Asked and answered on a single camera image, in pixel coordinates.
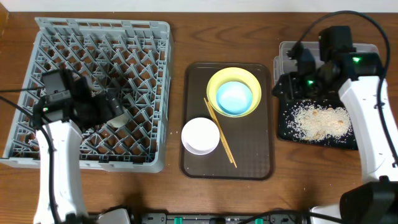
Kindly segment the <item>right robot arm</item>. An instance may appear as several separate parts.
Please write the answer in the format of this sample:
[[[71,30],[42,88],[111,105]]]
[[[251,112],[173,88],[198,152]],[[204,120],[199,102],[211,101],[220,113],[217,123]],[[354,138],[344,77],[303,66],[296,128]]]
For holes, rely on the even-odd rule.
[[[340,202],[311,208],[311,212],[349,223],[397,223],[397,169],[376,107],[378,78],[347,81],[338,100],[281,100],[278,135],[287,141],[308,142],[298,118],[304,111],[332,106],[346,110],[351,129],[340,137],[324,134],[315,144],[356,146],[361,159],[363,185],[344,193]]]

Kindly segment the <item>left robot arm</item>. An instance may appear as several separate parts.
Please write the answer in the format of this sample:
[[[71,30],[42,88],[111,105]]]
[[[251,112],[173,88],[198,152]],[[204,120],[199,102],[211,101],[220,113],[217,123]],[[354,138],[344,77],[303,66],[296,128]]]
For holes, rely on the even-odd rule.
[[[34,223],[96,223],[81,189],[82,131],[123,113],[111,92],[78,96],[58,92],[34,106],[32,124],[40,149],[40,190]]]

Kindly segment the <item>pink-rimmed white bowl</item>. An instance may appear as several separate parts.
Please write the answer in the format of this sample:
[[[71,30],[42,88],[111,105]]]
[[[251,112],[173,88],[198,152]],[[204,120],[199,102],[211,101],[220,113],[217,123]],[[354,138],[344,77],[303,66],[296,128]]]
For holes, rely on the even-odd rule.
[[[217,125],[208,118],[194,118],[182,129],[181,141],[184,148],[198,156],[211,153],[218,146],[220,132]]]

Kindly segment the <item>light blue bowl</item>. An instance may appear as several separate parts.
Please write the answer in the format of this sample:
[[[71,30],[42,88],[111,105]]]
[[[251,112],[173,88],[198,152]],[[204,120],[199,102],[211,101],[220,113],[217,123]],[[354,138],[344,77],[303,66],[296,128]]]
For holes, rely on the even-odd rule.
[[[228,115],[237,116],[245,113],[252,105],[252,92],[241,82],[226,82],[216,93],[216,102]]]

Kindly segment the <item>white cup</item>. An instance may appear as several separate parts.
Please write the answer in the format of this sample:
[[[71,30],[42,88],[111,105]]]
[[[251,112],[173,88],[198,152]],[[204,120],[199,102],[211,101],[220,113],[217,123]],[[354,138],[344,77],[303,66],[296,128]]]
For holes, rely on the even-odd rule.
[[[126,113],[123,113],[109,121],[107,124],[113,128],[120,128],[129,122],[129,116]]]

